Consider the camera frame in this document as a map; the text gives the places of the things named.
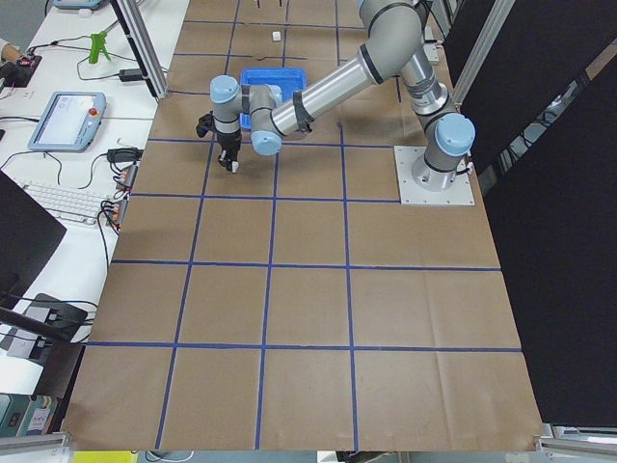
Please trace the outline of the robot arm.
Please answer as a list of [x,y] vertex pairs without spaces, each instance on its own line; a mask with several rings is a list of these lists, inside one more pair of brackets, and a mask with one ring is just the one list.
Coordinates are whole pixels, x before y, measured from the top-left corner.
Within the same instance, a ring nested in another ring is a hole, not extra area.
[[213,109],[199,118],[199,137],[213,133],[222,148],[221,166],[234,173],[242,141],[240,117],[251,120],[255,152],[274,155],[284,137],[307,133],[317,117],[394,76],[402,79],[428,146],[412,168],[422,188],[440,192],[458,176],[458,165],[475,138],[471,120],[459,114],[447,87],[440,83],[424,50],[424,29],[431,10],[423,1],[361,1],[359,16],[368,38],[345,64],[293,93],[286,101],[271,85],[241,85],[229,75],[210,82]]

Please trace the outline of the person hand at desk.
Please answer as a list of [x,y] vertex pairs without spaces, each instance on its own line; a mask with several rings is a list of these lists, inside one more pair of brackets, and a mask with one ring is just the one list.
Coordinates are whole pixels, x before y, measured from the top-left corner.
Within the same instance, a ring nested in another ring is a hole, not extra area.
[[1,60],[5,62],[15,62],[22,56],[18,48],[4,39],[0,39],[0,52]]

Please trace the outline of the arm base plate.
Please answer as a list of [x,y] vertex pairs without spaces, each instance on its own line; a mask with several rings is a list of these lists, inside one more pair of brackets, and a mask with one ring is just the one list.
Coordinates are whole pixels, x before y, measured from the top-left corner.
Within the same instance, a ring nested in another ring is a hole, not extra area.
[[426,147],[393,148],[400,203],[415,206],[474,206],[469,165],[462,159],[449,173],[431,169]]

